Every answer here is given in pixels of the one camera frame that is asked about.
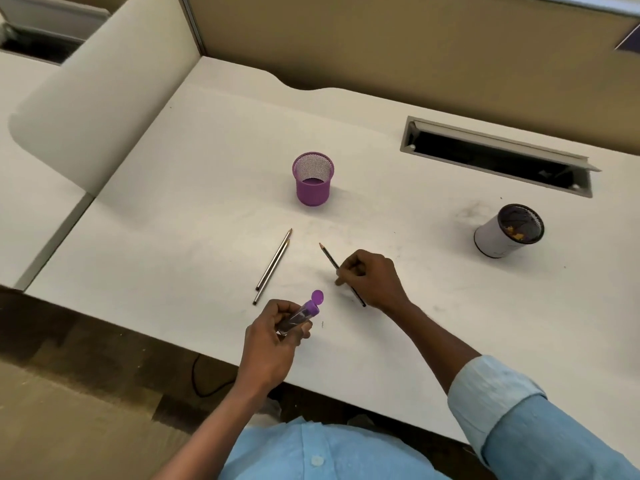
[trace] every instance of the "white desk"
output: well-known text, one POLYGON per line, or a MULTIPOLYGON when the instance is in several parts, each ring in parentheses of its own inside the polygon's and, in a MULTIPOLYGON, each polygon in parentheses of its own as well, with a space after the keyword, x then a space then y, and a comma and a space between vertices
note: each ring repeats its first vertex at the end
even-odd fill
POLYGON ((530 374, 549 398, 640 465, 640 159, 339 89, 296 91, 202 59, 28 293, 239 363, 269 298, 325 291, 288 381, 464 437, 395 325, 359 306, 318 247, 396 262, 409 296, 478 350, 530 374), (407 115, 590 156, 593 199, 399 151, 407 115), (306 208, 291 163, 335 163, 332 195, 306 208), (480 254, 475 227, 507 203, 544 218, 535 246, 480 254), (286 256, 258 281, 289 227, 286 256))
POLYGON ((16 144, 7 118, 58 66, 0 51, 0 285, 15 287, 84 191, 16 144))

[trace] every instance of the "purple mesh pencil cup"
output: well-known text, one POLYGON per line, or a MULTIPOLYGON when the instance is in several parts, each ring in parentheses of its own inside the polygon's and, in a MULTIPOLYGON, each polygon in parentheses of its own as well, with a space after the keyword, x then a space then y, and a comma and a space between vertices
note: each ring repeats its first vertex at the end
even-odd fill
POLYGON ((333 162, 318 152, 303 153, 293 161, 298 200, 309 207, 324 204, 329 199, 333 162))

